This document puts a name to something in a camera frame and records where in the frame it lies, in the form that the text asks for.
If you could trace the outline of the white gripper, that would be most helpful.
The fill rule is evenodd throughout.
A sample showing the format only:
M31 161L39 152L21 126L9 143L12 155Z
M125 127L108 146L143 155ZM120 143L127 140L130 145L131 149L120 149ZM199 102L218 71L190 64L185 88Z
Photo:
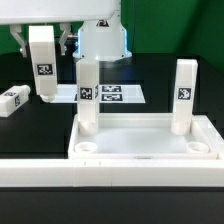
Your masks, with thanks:
M0 0L0 25L11 25L10 33L26 57L27 42L21 24L109 19L116 8L116 0ZM59 44L64 55L71 24L60 23L60 30Z

